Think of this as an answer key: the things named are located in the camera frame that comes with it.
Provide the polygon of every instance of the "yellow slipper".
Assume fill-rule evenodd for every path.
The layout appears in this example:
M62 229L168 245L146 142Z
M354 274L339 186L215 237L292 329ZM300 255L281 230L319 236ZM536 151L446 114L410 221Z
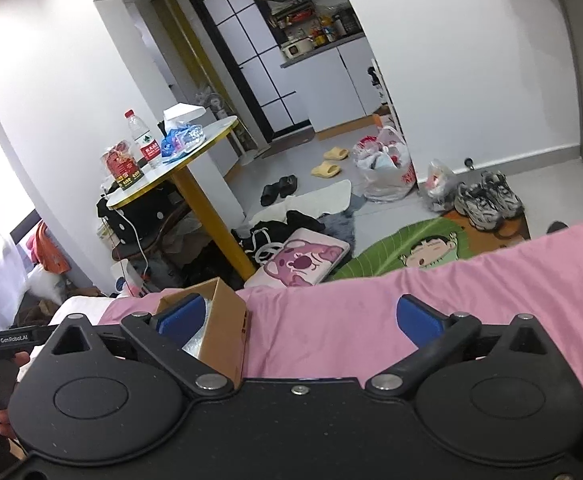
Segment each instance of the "yellow slipper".
M340 173L340 166L337 164L331 164L327 161L324 161L320 166L316 166L316 168L311 170L313 176L319 176L322 178L332 178L338 173Z
M343 160L349 156L349 150L334 147L323 155L325 160Z

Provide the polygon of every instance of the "grey running shoe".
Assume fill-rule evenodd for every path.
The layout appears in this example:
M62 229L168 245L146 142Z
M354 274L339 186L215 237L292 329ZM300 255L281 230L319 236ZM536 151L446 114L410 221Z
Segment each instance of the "grey running shoe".
M489 200L500 211L504 218L516 218L523 212L523 202L518 198L507 184L507 179L502 173L484 171L483 187L487 191Z
M467 216L469 223L479 231L494 231L503 223L503 216L491 203L480 184L467 186L461 182L454 207L460 214Z

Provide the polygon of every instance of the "human hand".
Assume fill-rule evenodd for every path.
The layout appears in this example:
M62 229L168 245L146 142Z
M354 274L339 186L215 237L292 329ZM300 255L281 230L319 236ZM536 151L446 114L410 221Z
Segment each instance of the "human hand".
M29 362L29 354L27 352L19 352L14 355L12 361L20 368ZM16 434L9 423L8 410L0 410L0 435L11 439L16 438Z

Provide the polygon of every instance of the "white tabletop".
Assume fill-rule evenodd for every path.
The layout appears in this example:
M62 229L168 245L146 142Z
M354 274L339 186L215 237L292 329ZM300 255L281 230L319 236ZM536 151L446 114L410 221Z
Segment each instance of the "white tabletop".
M117 189L107 200L107 207L110 209L117 209L128 203L136 200L139 196L147 193L149 190L165 182L171 173L181 170L196 157L202 155L209 150L214 144L224 137L227 137L232 129L238 124L238 118L235 115L221 119L215 123L209 124L203 128L205 134L205 141L198 146L193 152L189 153L185 158L175 160L169 164L163 164L159 168L153 170L150 166L142 168L144 172L143 177L127 189Z

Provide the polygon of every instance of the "orange cloth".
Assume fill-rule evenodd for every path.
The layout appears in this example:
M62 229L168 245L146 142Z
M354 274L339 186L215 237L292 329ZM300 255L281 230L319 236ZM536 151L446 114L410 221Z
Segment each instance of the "orange cloth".
M38 258L38 261L43 266L43 269L53 272L54 274L62 274L71 269L70 264L58 250L58 247L45 234L47 225L41 220L38 222L36 234L34 235L34 243L32 252Z

